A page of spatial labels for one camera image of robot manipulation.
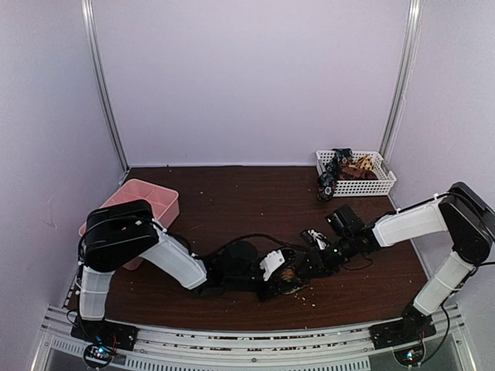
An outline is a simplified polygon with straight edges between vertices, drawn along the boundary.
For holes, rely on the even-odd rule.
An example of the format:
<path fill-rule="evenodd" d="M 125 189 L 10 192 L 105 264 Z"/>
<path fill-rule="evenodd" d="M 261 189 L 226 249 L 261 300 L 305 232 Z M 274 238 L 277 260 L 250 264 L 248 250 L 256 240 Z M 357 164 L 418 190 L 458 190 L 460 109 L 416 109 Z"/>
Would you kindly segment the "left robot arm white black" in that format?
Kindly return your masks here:
<path fill-rule="evenodd" d="M 297 275 L 297 246 L 272 238 L 278 249 L 260 255 L 252 239 L 252 234 L 237 237 L 200 256 L 185 237 L 169 232 L 153 216 L 144 199 L 96 209 L 88 214 L 78 243 L 77 324 L 95 343 L 111 337 L 104 320 L 111 279 L 135 258 L 154 264 L 200 297 L 249 291 L 267 301 L 305 286 Z"/>

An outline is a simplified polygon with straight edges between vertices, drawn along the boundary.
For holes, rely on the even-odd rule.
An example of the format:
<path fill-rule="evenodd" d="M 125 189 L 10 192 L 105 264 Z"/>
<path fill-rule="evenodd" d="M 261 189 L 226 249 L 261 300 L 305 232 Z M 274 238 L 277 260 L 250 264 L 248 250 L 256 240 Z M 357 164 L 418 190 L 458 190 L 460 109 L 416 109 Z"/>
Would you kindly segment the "right aluminium frame post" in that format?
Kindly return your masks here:
<path fill-rule="evenodd" d="M 408 18 L 405 27 L 405 37 L 401 52 L 401 61 L 396 79 L 391 107 L 387 116 L 387 122 L 382 136 L 379 152 L 385 161 L 391 159 L 395 139 L 398 134 L 401 116 L 405 108 L 405 95 L 408 82 L 411 78 L 415 56 L 418 48 L 418 37 L 421 28 L 421 15 L 423 1 L 412 0 L 409 2 Z"/>

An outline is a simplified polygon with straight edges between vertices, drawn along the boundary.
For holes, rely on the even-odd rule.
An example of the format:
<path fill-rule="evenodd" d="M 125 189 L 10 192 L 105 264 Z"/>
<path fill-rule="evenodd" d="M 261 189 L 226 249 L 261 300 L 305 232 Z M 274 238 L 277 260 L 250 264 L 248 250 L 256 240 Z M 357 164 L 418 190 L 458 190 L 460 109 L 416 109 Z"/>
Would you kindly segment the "aluminium frame post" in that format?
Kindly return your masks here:
<path fill-rule="evenodd" d="M 104 75 L 104 66 L 101 58 L 101 51 L 97 38 L 97 27 L 94 17 L 94 4 L 91 0 L 82 0 L 80 4 L 84 21 L 84 28 L 87 35 L 87 42 L 93 63 L 94 75 L 97 84 L 97 92 L 103 110 L 105 124 L 108 128 L 111 143 L 118 157 L 121 170 L 123 171 L 123 173 L 127 173 L 130 170 L 130 166 L 125 155 L 121 136 L 118 132 L 114 111 L 111 105 L 108 85 Z"/>
<path fill-rule="evenodd" d="M 411 78 L 415 56 L 418 48 L 418 37 L 421 28 L 421 15 L 423 1 L 412 0 L 409 2 L 408 18 L 405 27 L 405 37 L 401 52 L 401 61 L 396 79 L 391 107 L 387 116 L 387 122 L 382 136 L 379 152 L 385 161 L 391 159 L 395 139 L 398 134 L 401 116 L 405 108 L 405 95 L 408 82 Z"/>

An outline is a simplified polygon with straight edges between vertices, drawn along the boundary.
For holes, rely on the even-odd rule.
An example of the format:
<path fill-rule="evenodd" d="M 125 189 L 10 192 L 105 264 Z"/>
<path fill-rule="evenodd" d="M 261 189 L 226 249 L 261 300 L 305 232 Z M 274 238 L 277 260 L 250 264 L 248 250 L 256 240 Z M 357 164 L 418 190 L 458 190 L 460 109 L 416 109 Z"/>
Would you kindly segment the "aluminium front rail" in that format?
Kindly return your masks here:
<path fill-rule="evenodd" d="M 437 311 L 422 370 L 475 370 L 458 308 Z M 403 370 L 392 350 L 375 350 L 372 323 L 271 332 L 220 332 L 138 325 L 132 351 L 109 370 Z"/>

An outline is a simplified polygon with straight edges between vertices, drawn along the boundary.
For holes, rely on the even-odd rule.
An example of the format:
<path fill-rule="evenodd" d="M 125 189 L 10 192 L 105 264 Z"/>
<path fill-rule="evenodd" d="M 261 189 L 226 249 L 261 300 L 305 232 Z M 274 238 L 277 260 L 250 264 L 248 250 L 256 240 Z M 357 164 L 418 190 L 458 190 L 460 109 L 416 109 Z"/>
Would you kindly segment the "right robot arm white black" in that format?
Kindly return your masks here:
<path fill-rule="evenodd" d="M 326 277 L 356 255 L 386 250 L 411 241 L 423 254 L 444 254 L 425 285 L 411 299 L 397 323 L 396 333 L 410 342 L 426 328 L 428 318 L 457 292 L 468 277 L 487 263 L 494 246 L 494 211 L 466 183 L 404 209 L 364 223 L 348 206 L 327 219 L 338 239 L 330 241 L 316 230 L 304 230 L 309 245 L 310 277 Z"/>

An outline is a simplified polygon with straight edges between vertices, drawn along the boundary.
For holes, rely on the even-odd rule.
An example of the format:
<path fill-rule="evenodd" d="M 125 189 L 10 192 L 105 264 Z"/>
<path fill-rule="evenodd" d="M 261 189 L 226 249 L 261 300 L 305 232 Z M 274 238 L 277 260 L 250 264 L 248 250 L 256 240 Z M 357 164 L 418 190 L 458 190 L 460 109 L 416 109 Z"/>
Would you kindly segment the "yellow patterned tie in basket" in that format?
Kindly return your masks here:
<path fill-rule="evenodd" d="M 374 169 L 372 158 L 369 155 L 365 155 L 358 158 L 357 160 L 354 160 L 350 164 L 350 167 L 359 170 L 367 170 L 367 171 L 372 171 Z"/>

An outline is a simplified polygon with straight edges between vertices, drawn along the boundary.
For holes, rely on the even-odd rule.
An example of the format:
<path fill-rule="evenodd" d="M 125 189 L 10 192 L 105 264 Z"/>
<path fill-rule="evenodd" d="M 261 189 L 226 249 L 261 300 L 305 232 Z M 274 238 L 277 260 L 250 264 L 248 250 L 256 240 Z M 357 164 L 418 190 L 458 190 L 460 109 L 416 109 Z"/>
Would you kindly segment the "navy floral tie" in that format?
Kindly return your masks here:
<path fill-rule="evenodd" d="M 353 159 L 353 152 L 350 148 L 334 148 L 333 157 L 327 162 L 323 157 L 317 155 L 317 165 L 321 170 L 317 179 L 318 191 L 317 199 L 322 202 L 329 202 L 336 191 L 336 186 L 340 178 L 341 169 L 349 165 Z"/>

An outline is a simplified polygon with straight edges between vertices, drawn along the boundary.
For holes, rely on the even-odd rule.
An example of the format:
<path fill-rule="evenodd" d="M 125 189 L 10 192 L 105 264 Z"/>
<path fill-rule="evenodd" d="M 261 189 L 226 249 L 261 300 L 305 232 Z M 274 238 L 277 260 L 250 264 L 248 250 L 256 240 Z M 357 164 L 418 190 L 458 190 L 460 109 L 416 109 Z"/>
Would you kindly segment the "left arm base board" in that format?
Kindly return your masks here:
<path fill-rule="evenodd" d="M 71 336 L 88 342 L 83 351 L 84 362 L 92 368 L 108 366 L 119 350 L 132 351 L 138 328 L 108 321 L 77 322 Z"/>

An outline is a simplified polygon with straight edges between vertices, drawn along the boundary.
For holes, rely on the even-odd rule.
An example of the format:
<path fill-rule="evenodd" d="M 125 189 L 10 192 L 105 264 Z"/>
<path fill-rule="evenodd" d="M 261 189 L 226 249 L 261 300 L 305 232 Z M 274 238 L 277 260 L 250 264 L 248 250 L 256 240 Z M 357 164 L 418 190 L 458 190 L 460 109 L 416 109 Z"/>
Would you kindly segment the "left aluminium frame post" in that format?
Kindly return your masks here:
<path fill-rule="evenodd" d="M 114 111 L 111 105 L 108 85 L 104 75 L 104 66 L 101 58 L 101 51 L 97 38 L 97 27 L 94 17 L 94 4 L 91 0 L 82 0 L 80 4 L 84 21 L 84 28 L 87 35 L 87 42 L 93 63 L 94 75 L 97 84 L 97 92 L 103 110 L 105 124 L 108 128 L 111 143 L 118 157 L 121 170 L 123 171 L 123 173 L 127 173 L 130 170 L 130 166 L 125 155 L 121 136 L 118 132 Z"/>

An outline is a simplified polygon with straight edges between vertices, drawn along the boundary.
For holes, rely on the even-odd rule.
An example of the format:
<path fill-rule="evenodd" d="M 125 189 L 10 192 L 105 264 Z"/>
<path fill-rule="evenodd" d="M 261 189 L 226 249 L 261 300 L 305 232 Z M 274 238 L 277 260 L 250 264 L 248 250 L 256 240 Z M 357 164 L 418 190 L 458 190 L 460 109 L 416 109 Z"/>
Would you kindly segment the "right arm base board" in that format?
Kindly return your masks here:
<path fill-rule="evenodd" d="M 430 322 L 417 326 L 404 319 L 372 325 L 369 331 L 375 350 L 392 350 L 395 360 L 406 367 L 417 366 L 425 358 L 425 340 L 436 334 Z"/>

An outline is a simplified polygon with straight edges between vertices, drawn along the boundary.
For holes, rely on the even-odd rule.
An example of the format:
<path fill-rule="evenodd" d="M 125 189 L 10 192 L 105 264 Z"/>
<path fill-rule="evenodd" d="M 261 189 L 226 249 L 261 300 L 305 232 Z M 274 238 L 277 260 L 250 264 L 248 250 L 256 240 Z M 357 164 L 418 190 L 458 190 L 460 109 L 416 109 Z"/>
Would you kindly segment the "brown patterned tie in basket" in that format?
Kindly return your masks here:
<path fill-rule="evenodd" d="M 350 165 L 340 167 L 339 180 L 377 180 L 376 174 L 372 171 L 351 168 Z"/>

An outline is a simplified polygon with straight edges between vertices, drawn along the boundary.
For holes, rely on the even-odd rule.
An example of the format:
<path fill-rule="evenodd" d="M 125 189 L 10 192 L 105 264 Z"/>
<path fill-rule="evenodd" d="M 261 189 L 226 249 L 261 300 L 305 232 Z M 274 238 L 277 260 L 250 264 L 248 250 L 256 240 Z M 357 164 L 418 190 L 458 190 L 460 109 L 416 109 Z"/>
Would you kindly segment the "white perforated plastic basket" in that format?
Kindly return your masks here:
<path fill-rule="evenodd" d="M 316 197 L 322 203 L 336 197 L 386 196 L 397 181 L 376 151 L 318 150 L 316 171 Z"/>

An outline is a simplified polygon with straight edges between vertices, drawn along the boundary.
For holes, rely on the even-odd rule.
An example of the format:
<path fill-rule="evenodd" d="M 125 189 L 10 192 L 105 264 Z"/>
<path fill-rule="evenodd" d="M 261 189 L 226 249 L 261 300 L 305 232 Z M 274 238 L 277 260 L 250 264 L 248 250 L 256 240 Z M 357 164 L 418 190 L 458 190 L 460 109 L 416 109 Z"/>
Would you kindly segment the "brown green patterned tie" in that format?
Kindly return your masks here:
<path fill-rule="evenodd" d="M 308 283 L 308 278 L 300 278 L 293 267 L 287 267 L 278 274 L 278 293 L 294 294 L 305 288 Z"/>

